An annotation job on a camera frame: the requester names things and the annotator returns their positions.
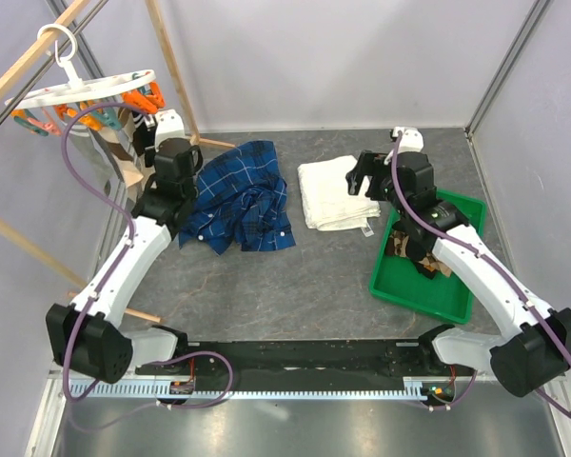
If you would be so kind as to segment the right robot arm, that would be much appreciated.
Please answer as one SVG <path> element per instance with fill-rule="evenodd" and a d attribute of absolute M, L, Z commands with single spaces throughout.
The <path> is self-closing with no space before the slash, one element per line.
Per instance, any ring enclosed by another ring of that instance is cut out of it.
<path fill-rule="evenodd" d="M 485 335 L 444 325 L 427 332 L 417 350 L 419 368 L 431 375 L 449 365 L 488 372 L 516 397 L 543 387 L 571 367 L 571 309 L 556 310 L 525 287 L 482 244 L 458 207 L 440 198 L 434 169 L 421 152 L 401 152 L 392 164 L 386 154 L 361 152 L 345 176 L 357 195 L 387 201 L 416 248 L 446 265 L 488 310 L 499 332 Z"/>

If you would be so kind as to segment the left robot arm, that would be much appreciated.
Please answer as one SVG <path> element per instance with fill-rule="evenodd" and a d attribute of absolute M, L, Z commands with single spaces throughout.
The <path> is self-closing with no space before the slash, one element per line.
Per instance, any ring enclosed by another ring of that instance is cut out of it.
<path fill-rule="evenodd" d="M 161 327 L 123 332 L 128 303 L 158 256 L 194 210 L 195 175 L 203 165 L 199 147 L 168 138 L 154 156 L 155 172 L 128 214 L 128 228 L 113 253 L 69 305 L 46 316 L 55 362 L 107 384 L 129 368 L 157 362 L 169 374 L 187 369 L 189 351 L 177 334 Z"/>

